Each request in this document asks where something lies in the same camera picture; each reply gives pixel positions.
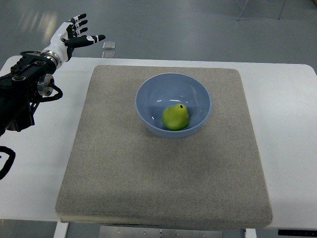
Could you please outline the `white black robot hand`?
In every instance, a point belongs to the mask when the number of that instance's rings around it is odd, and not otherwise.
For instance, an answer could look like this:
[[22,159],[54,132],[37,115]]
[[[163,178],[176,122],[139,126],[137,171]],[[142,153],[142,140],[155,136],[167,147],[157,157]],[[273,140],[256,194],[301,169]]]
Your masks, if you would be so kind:
[[49,46],[44,48],[40,56],[50,59],[57,68],[69,61],[76,48],[96,44],[106,39],[105,35],[86,35],[88,31],[86,14],[80,14],[62,23],[53,34]]

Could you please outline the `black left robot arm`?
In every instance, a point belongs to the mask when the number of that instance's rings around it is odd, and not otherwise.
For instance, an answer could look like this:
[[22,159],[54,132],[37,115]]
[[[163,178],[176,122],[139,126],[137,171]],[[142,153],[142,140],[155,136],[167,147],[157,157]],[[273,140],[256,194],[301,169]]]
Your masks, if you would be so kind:
[[59,66],[51,52],[21,52],[10,73],[0,78],[0,134],[20,132],[35,124],[34,113],[40,103],[62,98],[63,92],[54,83]]

